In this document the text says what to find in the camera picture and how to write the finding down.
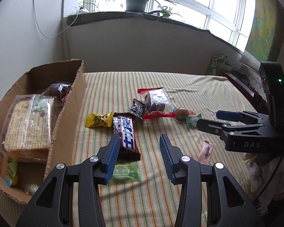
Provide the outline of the green candy wrapper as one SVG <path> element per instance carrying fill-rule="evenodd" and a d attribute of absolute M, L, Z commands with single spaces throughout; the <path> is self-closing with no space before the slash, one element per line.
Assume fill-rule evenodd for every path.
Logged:
<path fill-rule="evenodd" d="M 137 162 L 117 164 L 114 168 L 111 181 L 140 182 L 141 173 Z"/>

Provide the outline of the small black snack packet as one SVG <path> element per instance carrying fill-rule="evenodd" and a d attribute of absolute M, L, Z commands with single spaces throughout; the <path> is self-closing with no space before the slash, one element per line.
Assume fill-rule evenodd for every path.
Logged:
<path fill-rule="evenodd" d="M 129 113 L 134 115 L 135 117 L 143 120 L 144 119 L 144 113 L 145 113 L 145 105 L 137 100 L 137 99 L 133 99 L 133 105 L 131 106 Z"/>

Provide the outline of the yellow green wall map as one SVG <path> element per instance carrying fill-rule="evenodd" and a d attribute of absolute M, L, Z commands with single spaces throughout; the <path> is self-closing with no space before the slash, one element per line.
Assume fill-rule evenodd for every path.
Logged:
<path fill-rule="evenodd" d="M 284 29 L 278 0 L 255 0 L 254 18 L 245 50 L 258 61 L 277 61 Z"/>

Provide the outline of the green tissue box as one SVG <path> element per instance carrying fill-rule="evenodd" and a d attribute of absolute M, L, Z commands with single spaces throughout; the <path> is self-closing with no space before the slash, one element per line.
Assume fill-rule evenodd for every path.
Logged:
<path fill-rule="evenodd" d="M 231 70 L 232 66 L 229 64 L 228 56 L 222 53 L 211 58 L 205 75 L 223 76 L 224 73 L 229 73 Z"/>

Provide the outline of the white lace cloth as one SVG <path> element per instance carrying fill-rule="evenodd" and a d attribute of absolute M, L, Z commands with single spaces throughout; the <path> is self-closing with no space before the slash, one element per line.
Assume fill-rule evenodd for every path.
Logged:
<path fill-rule="evenodd" d="M 249 84 L 264 101 L 267 101 L 259 73 L 261 63 L 246 50 L 243 52 L 239 62 L 241 63 L 239 72 L 247 76 Z"/>

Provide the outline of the green white jelly packet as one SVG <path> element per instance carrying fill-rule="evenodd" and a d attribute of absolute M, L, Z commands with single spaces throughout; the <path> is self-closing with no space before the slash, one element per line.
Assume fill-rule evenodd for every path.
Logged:
<path fill-rule="evenodd" d="M 186 116 L 186 123 L 187 123 L 188 129 L 196 128 L 196 123 L 201 118 L 202 118 L 202 114 L 201 113 L 195 114 L 195 115 L 187 115 Z"/>

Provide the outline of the pink candy wrapper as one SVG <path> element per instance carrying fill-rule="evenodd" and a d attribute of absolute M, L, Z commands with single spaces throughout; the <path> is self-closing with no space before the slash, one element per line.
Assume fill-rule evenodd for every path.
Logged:
<path fill-rule="evenodd" d="M 197 161 L 201 164 L 209 165 L 213 148 L 214 144 L 208 142 L 207 140 L 203 141 L 203 146 L 197 157 Z"/>

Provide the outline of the snickers bar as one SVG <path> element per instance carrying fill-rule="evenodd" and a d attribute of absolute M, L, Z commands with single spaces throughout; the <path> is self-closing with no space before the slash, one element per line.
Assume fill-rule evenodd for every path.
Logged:
<path fill-rule="evenodd" d="M 128 113 L 114 113 L 113 115 L 113 133 L 120 137 L 120 149 L 118 160 L 139 161 L 141 154 L 139 152 L 132 117 Z"/>

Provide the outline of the sliced bread loaf bag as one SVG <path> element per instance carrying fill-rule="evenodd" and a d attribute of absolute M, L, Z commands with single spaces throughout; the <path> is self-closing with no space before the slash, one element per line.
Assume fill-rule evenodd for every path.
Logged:
<path fill-rule="evenodd" d="M 2 127 L 2 154 L 17 162 L 47 162 L 55 116 L 55 97 L 17 95 Z"/>

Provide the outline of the red chocolate cake packet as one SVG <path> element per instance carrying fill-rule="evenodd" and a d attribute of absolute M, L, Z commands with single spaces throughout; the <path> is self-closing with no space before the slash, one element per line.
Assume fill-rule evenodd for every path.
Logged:
<path fill-rule="evenodd" d="M 175 118 L 173 104 L 164 87 L 140 88 L 137 93 L 145 105 L 143 119 L 156 119 L 162 117 Z"/>

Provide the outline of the striped tablecloth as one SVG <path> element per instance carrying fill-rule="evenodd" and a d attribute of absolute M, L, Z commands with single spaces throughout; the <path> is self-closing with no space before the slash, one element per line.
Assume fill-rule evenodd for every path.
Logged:
<path fill-rule="evenodd" d="M 76 86 L 81 95 L 80 108 L 73 108 L 74 122 L 68 122 L 71 147 L 62 161 L 76 164 L 96 154 L 110 140 L 109 128 L 86 128 L 91 113 L 126 112 L 137 90 L 164 87 L 173 105 L 201 113 L 203 118 L 215 119 L 218 110 L 252 111 L 249 101 L 224 77 L 198 76 L 154 72 L 96 72 L 81 73 L 82 85 Z M 196 158 L 203 141 L 214 144 L 211 162 L 222 162 L 245 192 L 250 191 L 250 177 L 242 155 L 227 152 L 217 137 L 197 129 L 188 129 L 171 118 L 138 120 L 135 137 L 141 160 L 140 182 L 110 182 L 100 187 L 101 206 L 107 226 L 173 226 L 179 205 L 180 187 L 172 185 L 164 169 L 159 150 L 159 137 L 167 134 L 171 143 L 184 154 Z"/>

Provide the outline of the brown round snack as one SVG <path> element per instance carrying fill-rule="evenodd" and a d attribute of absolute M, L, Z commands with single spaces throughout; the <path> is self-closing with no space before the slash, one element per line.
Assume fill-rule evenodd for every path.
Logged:
<path fill-rule="evenodd" d="M 187 116 L 195 115 L 195 112 L 188 110 L 184 107 L 174 107 L 173 111 L 175 113 L 175 121 L 180 123 L 186 122 Z"/>

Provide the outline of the small spider plant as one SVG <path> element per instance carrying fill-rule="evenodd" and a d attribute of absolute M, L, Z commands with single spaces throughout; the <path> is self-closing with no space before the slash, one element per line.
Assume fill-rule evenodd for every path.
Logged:
<path fill-rule="evenodd" d="M 153 1 L 157 3 L 157 10 L 149 11 L 146 14 L 156 16 L 157 17 L 157 21 L 160 21 L 162 19 L 168 19 L 170 21 L 170 23 L 173 24 L 171 16 L 172 15 L 179 15 L 179 16 L 181 16 L 178 13 L 172 12 L 172 7 L 170 7 L 170 6 L 163 6 L 159 2 L 159 0 L 153 0 Z M 170 1 L 170 0 L 161 0 L 161 1 L 165 1 L 165 2 L 171 3 L 172 5 L 175 5 L 175 6 L 177 5 L 177 3 L 173 2 L 173 1 Z"/>

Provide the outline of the brown cardboard box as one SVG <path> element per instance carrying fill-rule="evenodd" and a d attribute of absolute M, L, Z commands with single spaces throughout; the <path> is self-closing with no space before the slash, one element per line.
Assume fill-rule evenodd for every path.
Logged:
<path fill-rule="evenodd" d="M 60 162 L 70 165 L 86 90 L 83 61 L 45 64 L 24 73 L 0 101 L 0 192 L 26 204 Z"/>

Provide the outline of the green yellow jelly cup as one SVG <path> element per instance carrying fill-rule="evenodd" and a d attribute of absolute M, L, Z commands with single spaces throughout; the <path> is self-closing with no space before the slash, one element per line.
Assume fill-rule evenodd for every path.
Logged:
<path fill-rule="evenodd" d="M 17 174 L 18 163 L 13 159 L 9 158 L 7 161 L 7 169 L 4 174 L 4 183 L 6 186 L 15 186 L 18 183 Z"/>

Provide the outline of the yellow candy packet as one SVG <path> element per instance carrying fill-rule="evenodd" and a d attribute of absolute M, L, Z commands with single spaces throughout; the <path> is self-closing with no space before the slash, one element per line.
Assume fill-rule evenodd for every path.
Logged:
<path fill-rule="evenodd" d="M 111 127 L 113 121 L 114 112 L 106 113 L 106 114 L 89 114 L 85 127 L 86 128 L 94 128 L 94 127 Z"/>

